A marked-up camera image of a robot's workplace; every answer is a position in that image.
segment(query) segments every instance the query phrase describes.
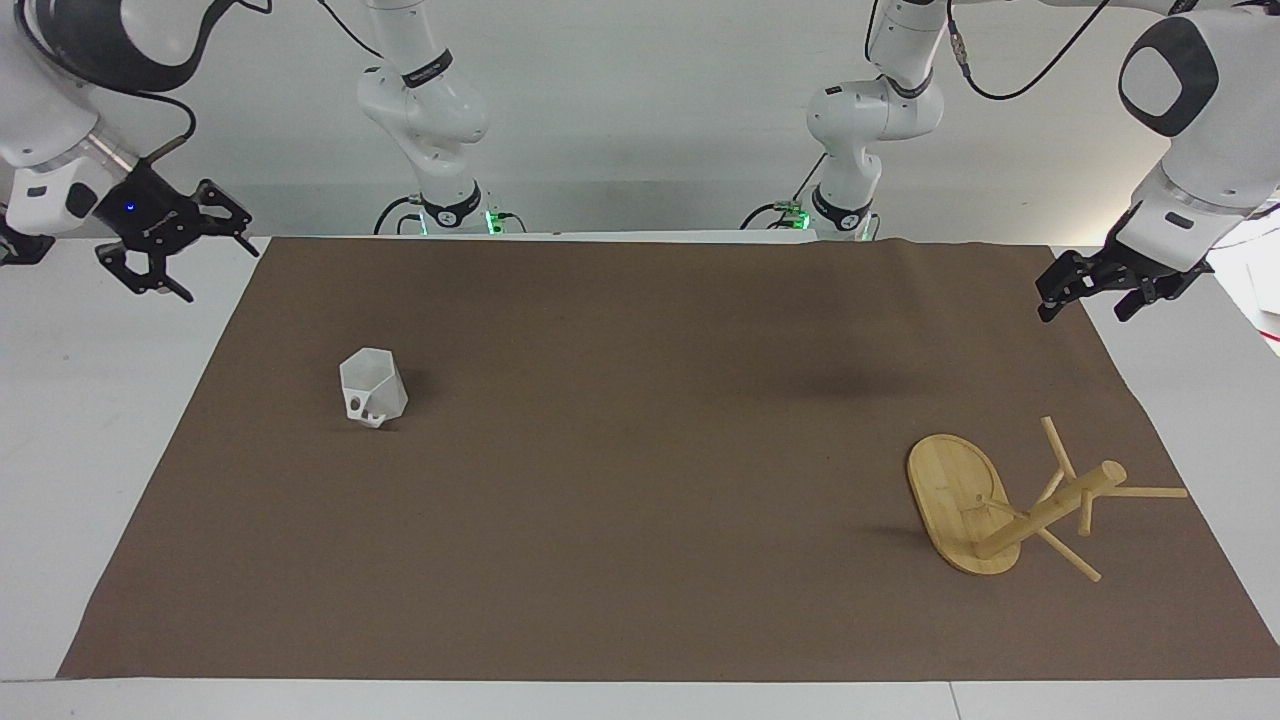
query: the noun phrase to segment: table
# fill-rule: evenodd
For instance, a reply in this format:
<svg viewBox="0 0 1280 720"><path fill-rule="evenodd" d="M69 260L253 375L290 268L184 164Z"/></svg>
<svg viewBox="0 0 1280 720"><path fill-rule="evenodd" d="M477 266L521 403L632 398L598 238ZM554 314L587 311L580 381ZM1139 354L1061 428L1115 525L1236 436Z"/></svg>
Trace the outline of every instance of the table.
<svg viewBox="0 0 1280 720"><path fill-rule="evenodd" d="M626 237L769 242L783 233ZM805 233L785 233L805 241ZM620 240L559 236L556 240ZM197 296L136 299L90 241L0 272L0 678L51 678L79 614L252 273L233 243L173 263ZM1280 506L1270 441L1280 361L1208 281L1121 325L1087 304L1272 634L1280 634ZM1199 717L1267 716L1280 680L837 685L106 680L0 684L0 716L339 717Z"/></svg>

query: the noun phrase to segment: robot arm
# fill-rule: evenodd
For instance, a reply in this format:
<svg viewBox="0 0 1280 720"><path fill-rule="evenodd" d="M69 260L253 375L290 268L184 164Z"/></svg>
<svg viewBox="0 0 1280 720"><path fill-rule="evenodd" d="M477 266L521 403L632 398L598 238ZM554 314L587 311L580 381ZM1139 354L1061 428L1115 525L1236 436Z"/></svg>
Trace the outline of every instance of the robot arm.
<svg viewBox="0 0 1280 720"><path fill-rule="evenodd" d="M18 168L5 217L10 232L51 236L93 214L120 237L97 249L104 268L136 293L172 291L187 301L191 293L168 275L169 256L204 236L229 236L257 254L244 238L251 217L239 204L207 179L195 193L179 193L151 167L160 152L140 156L116 141L84 95L90 82L134 95L182 85L212 24L234 4L18 0L13 13L0 13L0 76L9 92L0 155ZM202 19L187 38L186 59L165 61L177 59L182 44L154 18L183 19L195 10ZM147 13L152 19L141 22ZM145 273L127 266L128 251L147 256Z"/></svg>
<svg viewBox="0 0 1280 720"><path fill-rule="evenodd" d="M1120 73L1120 97L1170 138L1170 149L1101 251L1068 252L1037 281L1043 320L1107 290L1129 291L1116 305L1128 320L1212 272L1210 249L1280 187L1280 147L1268 142L1280 86L1258 82L1277 63L1275 5L1190 12L1138 38Z"/></svg>
<svg viewBox="0 0 1280 720"><path fill-rule="evenodd" d="M453 68L448 47L435 40L425 0L365 3L385 64L361 77L360 106L412 164L424 227L489 232L484 192L463 152L489 129L484 99Z"/></svg>
<svg viewBox="0 0 1280 720"><path fill-rule="evenodd" d="M1196 5L1110 4L1158 14ZM1178 297L1208 272L1208 249L1280 184L1280 150L1258 142L1280 109L1280 88L1253 82L1261 68L1280 60L1280 18L1272 13L1274 4L1187 12L1156 23L1134 45L1121 72L1121 100L1135 118L1170 137L1171 149L1138 187L1102 252L1089 259L1068 254L1041 277L1046 322L1065 304L1103 290L1130 291L1117 306L1123 319ZM932 69L946 26L947 0L882 3L868 59L883 74L827 88L810 102L810 132L829 155L810 200L820 236L846 237L867 220L881 177L868 145L937 127L942 96Z"/></svg>

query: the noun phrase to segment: brown mat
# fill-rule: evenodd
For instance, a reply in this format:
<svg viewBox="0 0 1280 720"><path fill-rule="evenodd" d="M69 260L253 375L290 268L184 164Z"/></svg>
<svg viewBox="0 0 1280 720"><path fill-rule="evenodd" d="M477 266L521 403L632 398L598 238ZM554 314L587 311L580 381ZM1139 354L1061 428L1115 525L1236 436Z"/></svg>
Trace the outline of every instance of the brown mat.
<svg viewBox="0 0 1280 720"><path fill-rule="evenodd" d="M905 477L983 447L1179 484L1043 249L276 240L59 673L512 680L1280 675L1194 503L1101 501L1012 571L940 559ZM396 352L410 407L343 415Z"/></svg>

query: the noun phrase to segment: wooden dowel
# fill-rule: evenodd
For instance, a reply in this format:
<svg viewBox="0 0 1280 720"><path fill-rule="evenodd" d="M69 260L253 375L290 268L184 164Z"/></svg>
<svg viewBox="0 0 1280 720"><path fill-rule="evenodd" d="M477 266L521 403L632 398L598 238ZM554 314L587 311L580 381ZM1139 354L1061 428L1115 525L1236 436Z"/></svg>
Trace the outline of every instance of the wooden dowel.
<svg viewBox="0 0 1280 720"><path fill-rule="evenodd" d="M1019 509L1016 509L1016 507L1014 507L1011 505L1005 505L1004 502L998 502L996 500L991 500L991 498L987 498L987 497L982 498L982 503L986 505L986 506L988 506L988 507L995 507L996 510L1004 510L1005 512L1009 512L1014 518L1023 518L1023 519L1025 519L1028 516L1025 512L1023 512L1021 510L1019 510Z"/></svg>
<svg viewBox="0 0 1280 720"><path fill-rule="evenodd" d="M1019 543L1036 534L1037 530L1066 518L1080 507L1080 493L1089 491L1094 495L1108 491L1125 480L1124 468L1119 462L1107 460L1084 477L1071 480L1066 487L1059 489L1048 500L1036 503L1027 518L1018 518L1002 525L991 536L974 544L974 555L979 559L993 557L1000 551Z"/></svg>
<svg viewBox="0 0 1280 720"><path fill-rule="evenodd" d="M1065 477L1066 471L1062 469L1059 469L1059 471L1053 473L1053 477L1048 479L1048 484L1044 486L1044 491L1041 492L1041 496L1038 498L1036 498L1036 502L1044 502L1046 500L1048 500L1048 496L1053 495L1053 492L1057 491L1057 486L1061 484L1062 478Z"/></svg>
<svg viewBox="0 0 1280 720"><path fill-rule="evenodd" d="M1087 538L1093 534L1093 493L1084 491L1080 493L1080 527L1076 534Z"/></svg>
<svg viewBox="0 0 1280 720"><path fill-rule="evenodd" d="M1190 497L1183 488L1111 488L1102 493L1106 497L1170 497L1187 500Z"/></svg>
<svg viewBox="0 0 1280 720"><path fill-rule="evenodd" d="M1062 469L1066 479L1074 480L1075 468L1071 466L1071 459L1066 456L1066 448L1062 447L1062 438L1057 436L1057 428L1053 427L1053 418L1041 418L1041 425L1044 427L1044 434L1048 436L1048 445L1053 448L1053 457L1057 457L1057 466Z"/></svg>
<svg viewBox="0 0 1280 720"><path fill-rule="evenodd" d="M1076 555L1074 550L1066 547L1066 543L1057 539L1057 537L1055 537L1053 533L1046 530L1044 528L1041 528L1036 530L1036 534L1043 538L1044 542L1047 542L1050 547L1056 550L1059 555L1065 557L1068 562L1075 565L1076 570L1084 573L1085 578L1088 578L1094 583L1102 579L1102 573L1094 570L1093 566L1085 562L1083 557Z"/></svg>

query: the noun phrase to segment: black cable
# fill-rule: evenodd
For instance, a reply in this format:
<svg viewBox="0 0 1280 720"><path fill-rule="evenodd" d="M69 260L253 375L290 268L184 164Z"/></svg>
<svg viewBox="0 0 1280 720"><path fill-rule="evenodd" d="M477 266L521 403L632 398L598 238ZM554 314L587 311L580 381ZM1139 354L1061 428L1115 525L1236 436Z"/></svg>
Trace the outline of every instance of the black cable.
<svg viewBox="0 0 1280 720"><path fill-rule="evenodd" d="M818 168L822 167L822 164L827 160L827 158L831 158L831 155L823 152L822 158L818 158L818 161L813 164L813 169L809 170L809 174L805 176L803 181L800 181L800 187L797 187L795 195L791 196L792 202L800 200L800 193L804 192L805 186L809 184L809 181L813 179L813 176L818 172Z"/></svg>
<svg viewBox="0 0 1280 720"><path fill-rule="evenodd" d="M36 37L35 31L31 29L31 24L27 22L27 0L17 0L14 3L14 5L13 5L13 14L14 14L14 19L18 22L18 27L22 28L22 32L23 32L23 35L27 36L27 40L32 45L36 46L36 50L38 50L40 54L44 55L45 59L47 59L50 63L52 63L54 65L61 68L63 70L65 70L67 73L72 74L73 77L83 81L83 82L87 82L90 85L96 85L96 86L99 86L99 87L101 87L104 90L110 90L111 92L119 92L120 95L128 95L129 97L138 97L138 99L142 99L142 100L151 100L154 102L164 102L165 105L172 105L174 108L178 108L179 110L182 110L183 113L187 114L187 129L182 135L179 135L178 137L175 137L175 138L170 140L169 142L161 145L159 149L156 149L150 155L147 155L147 158L146 158L147 161L159 160L160 158L163 158L164 155L166 155L168 152L170 152L175 147L180 146L182 143L187 142L188 140L191 140L196 135L196 111L192 110L191 106L187 105L186 102L183 102L182 100L175 100L173 97L168 97L168 96L164 96L164 95L156 95L154 92L143 92L143 91L140 91L140 90L132 90L132 88L128 88L128 87L116 86L114 83L104 82L101 79L96 79L96 78L86 76L84 73L82 73L82 72L77 70L74 67L72 67L65 59L61 58L61 55L59 55L59 54L54 53L52 50L50 50L49 47L46 47L45 44L41 42L41 40Z"/></svg>
<svg viewBox="0 0 1280 720"><path fill-rule="evenodd" d="M520 223L520 232L522 232L522 233L527 233L529 232L529 228L525 227L525 220L521 219L520 215L517 215L515 213L498 213L498 219L499 220L506 220L507 218L513 218L517 223Z"/></svg>
<svg viewBox="0 0 1280 720"><path fill-rule="evenodd" d="M396 220L396 234L404 234L402 225L404 220L417 220L417 215L401 215L401 219Z"/></svg>
<svg viewBox="0 0 1280 720"><path fill-rule="evenodd" d="M413 200L415 200L415 197L412 195L406 195L404 197L401 197L398 200L393 200L392 204L388 205L387 209L383 210L383 214L378 215L378 222L374 223L374 234L381 234L383 233L383 223L387 222L387 218L392 214L392 211L394 211L401 205L408 205L410 202L413 202Z"/></svg>
<svg viewBox="0 0 1280 720"><path fill-rule="evenodd" d="M275 0L266 0L266 6L260 8L248 0L236 0L237 5L243 5L255 13L262 13L264 15L270 15L275 10Z"/></svg>
<svg viewBox="0 0 1280 720"><path fill-rule="evenodd" d="M872 0L872 15L867 18L867 38L863 40L863 58L868 63L872 61L872 28L876 27L876 10L879 8L879 0Z"/></svg>
<svg viewBox="0 0 1280 720"><path fill-rule="evenodd" d="M334 13L333 8L329 6L328 0L316 0L316 3L320 3L320 5L325 10L329 10L329 17L333 18L333 22L338 23L338 27L340 27L342 31L347 33L347 37L349 37L353 41L356 41L356 45L364 47L365 53L369 53L370 55L372 55L374 58L378 58L379 60L383 59L383 55L378 50L374 50L369 45L365 45L364 40L361 40L355 32L351 32L351 28L347 27L347 23L342 22L342 18L338 17L338 13Z"/></svg>
<svg viewBox="0 0 1280 720"><path fill-rule="evenodd" d="M773 202L769 202L768 205L760 205L755 210L751 210L751 214L748 215L745 220L742 220L742 225L739 227L737 229L745 231L751 224L751 220L759 218L760 215L768 213L772 209L773 209Z"/></svg>
<svg viewBox="0 0 1280 720"><path fill-rule="evenodd" d="M951 35L951 50L952 53L955 53L956 63L960 65L960 73L964 74L965 82L969 83L969 87L972 87L974 92L982 95L987 100L1012 100L1014 97L1019 97L1020 95L1024 95L1027 91L1039 85L1039 81L1044 79L1044 76L1047 76L1050 70L1052 70L1053 67L1057 65L1059 60L1061 60L1068 54L1068 51L1071 50L1071 47L1075 45L1075 41L1079 40L1082 35L1084 35L1084 31L1089 29L1089 26L1093 24L1093 20L1096 20L1098 15L1102 13L1102 10L1106 9L1106 6L1110 4L1111 0L1102 0L1101 3L1098 3L1098 5L1093 8L1093 12L1089 13L1089 17L1084 20L1084 23L1080 24L1079 29L1075 31L1075 35L1073 35L1071 38L1066 41L1066 45L1064 45L1062 49L1057 51L1057 55L1055 55L1053 59L1050 60L1047 65L1044 65L1044 69L1042 69L1034 78L1032 78L1030 82L1028 82L1019 90L1015 90L1014 92L1006 92L1002 95L988 92L982 87L979 87L978 83L973 79L973 70L969 69L969 55L964 47L964 36L960 35L960 28L956 27L955 14L952 13L952 9L955 6L955 0L947 0L947 32Z"/></svg>
<svg viewBox="0 0 1280 720"><path fill-rule="evenodd" d="M1280 202L1276 202L1275 205L1267 208L1266 210L1258 210L1257 213L1253 213L1252 215L1245 218L1245 220L1261 220L1262 218L1270 218L1271 214L1275 213L1276 210L1280 210Z"/></svg>

